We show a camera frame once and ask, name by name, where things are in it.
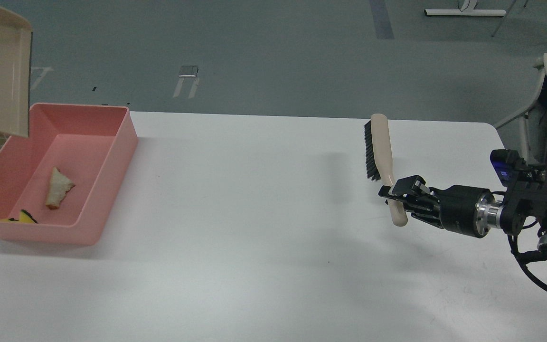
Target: table leg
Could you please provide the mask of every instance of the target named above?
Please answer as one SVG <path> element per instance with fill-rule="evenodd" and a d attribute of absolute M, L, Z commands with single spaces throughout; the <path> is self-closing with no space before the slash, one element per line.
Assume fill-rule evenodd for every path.
<path fill-rule="evenodd" d="M 478 0 L 465 0 L 461 9 L 426 9 L 425 15 L 462 15 L 462 16 L 485 16 L 503 17 L 506 11 L 503 9 L 474 9 Z"/>

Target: brush handle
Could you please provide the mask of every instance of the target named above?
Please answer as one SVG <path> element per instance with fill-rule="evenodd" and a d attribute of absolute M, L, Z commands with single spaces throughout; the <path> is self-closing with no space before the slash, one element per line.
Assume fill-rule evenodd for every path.
<path fill-rule="evenodd" d="M 373 154 L 375 166 L 381 175 L 381 181 L 386 186 L 394 186 L 396 180 L 391 157 L 391 142 L 389 141 L 389 126 L 387 117 L 383 114 L 371 116 L 371 137 L 373 137 Z M 398 227 L 406 225 L 408 218 L 401 202 L 388 200 L 389 213 L 392 222 Z"/>

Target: chair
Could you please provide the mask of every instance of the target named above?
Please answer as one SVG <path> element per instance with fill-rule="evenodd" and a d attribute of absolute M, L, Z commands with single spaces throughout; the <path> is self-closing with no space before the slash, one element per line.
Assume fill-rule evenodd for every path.
<path fill-rule="evenodd" d="M 543 54 L 543 57 L 538 58 L 534 68 L 538 69 L 538 82 L 536 84 L 535 92 L 532 96 L 532 100 L 527 106 L 520 108 L 514 113 L 506 116 L 501 121 L 495 123 L 495 128 L 499 129 L 514 120 L 518 120 L 519 124 L 519 138 L 520 138 L 520 154 L 523 159 L 527 162 L 533 162 L 534 156 L 532 154 L 532 149 L 529 144 L 529 132 L 528 132 L 528 119 L 529 112 L 534 110 L 534 108 L 539 106 L 539 99 L 541 95 L 541 89 L 545 80 L 547 79 L 547 52 Z"/>

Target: black bristles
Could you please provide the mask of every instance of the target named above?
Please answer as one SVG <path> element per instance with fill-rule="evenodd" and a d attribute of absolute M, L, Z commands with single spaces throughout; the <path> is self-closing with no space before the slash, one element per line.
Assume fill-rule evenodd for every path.
<path fill-rule="evenodd" d="M 375 165 L 375 154 L 373 153 L 373 137 L 371 136 L 371 120 L 364 125 L 364 143 L 367 145 L 367 178 L 378 181 L 381 179 L 377 165 Z"/>

